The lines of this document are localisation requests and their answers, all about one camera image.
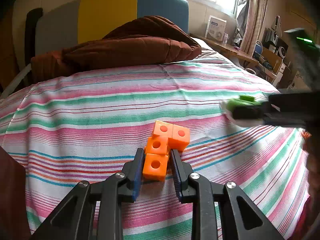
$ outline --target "green light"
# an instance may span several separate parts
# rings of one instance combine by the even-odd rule
[[[308,39],[303,39],[303,38],[299,38],[299,37],[297,37],[297,39],[312,43],[312,41],[308,40]]]

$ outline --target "blue panel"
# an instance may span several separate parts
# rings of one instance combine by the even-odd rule
[[[157,15],[188,33],[189,5],[186,0],[138,0],[137,18]]]

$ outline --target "striped bedsheet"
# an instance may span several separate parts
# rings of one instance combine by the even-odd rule
[[[241,128],[219,106],[241,94],[265,100],[275,92],[216,54],[77,73],[11,95],[0,103],[0,145],[26,168],[31,231],[77,182],[121,170],[146,145],[155,120],[163,120],[190,128],[183,161],[210,181],[236,182],[288,238],[308,197],[301,131]],[[123,204],[124,239],[190,239],[191,217],[169,168],[165,182],[143,181],[137,201]],[[217,220],[222,239],[219,214]]]

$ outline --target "bottle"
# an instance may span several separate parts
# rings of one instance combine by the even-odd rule
[[[228,33],[224,33],[222,43],[223,43],[223,44],[227,44],[228,38],[229,38]]]

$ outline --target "orange interlocking block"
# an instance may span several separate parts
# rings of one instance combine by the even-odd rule
[[[153,128],[152,136],[172,137],[173,124],[168,122],[156,121]]]
[[[172,130],[172,138],[169,138],[169,147],[171,149],[177,149],[178,151],[183,152],[183,150],[188,146],[190,143],[190,129],[173,125]]]
[[[167,173],[168,155],[146,155],[142,174],[146,179],[164,181]]]
[[[168,155],[168,137],[167,136],[155,136],[149,137],[147,142],[147,147],[145,149],[145,154],[159,154]]]

